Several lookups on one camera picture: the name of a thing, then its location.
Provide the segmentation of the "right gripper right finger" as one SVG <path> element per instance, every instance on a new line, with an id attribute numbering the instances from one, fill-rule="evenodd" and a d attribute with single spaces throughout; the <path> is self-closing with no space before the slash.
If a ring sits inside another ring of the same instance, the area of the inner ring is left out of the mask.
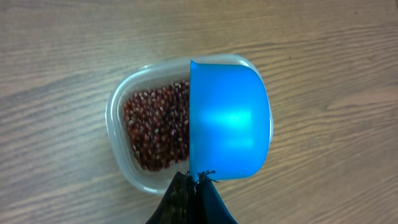
<path id="1" fill-rule="evenodd" d="M 213 185 L 214 180 L 209 177 L 215 171 L 204 171 L 198 174 L 195 186 L 193 206 L 193 222 L 197 224 L 237 224 L 222 201 Z"/>

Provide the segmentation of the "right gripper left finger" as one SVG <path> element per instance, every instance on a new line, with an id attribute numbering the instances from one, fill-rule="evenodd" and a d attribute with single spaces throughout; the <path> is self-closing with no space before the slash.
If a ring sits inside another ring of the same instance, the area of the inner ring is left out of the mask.
<path id="1" fill-rule="evenodd" d="M 192 222 L 195 183 L 189 173 L 177 172 L 159 206 L 146 224 L 189 224 Z"/>

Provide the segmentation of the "blue plastic measuring scoop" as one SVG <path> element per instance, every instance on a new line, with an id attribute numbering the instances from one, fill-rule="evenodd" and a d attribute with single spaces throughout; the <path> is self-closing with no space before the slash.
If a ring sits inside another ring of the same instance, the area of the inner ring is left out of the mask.
<path id="1" fill-rule="evenodd" d="M 266 160 L 273 132 L 262 78 L 244 65 L 191 62 L 189 173 L 214 180 L 254 175 Z"/>

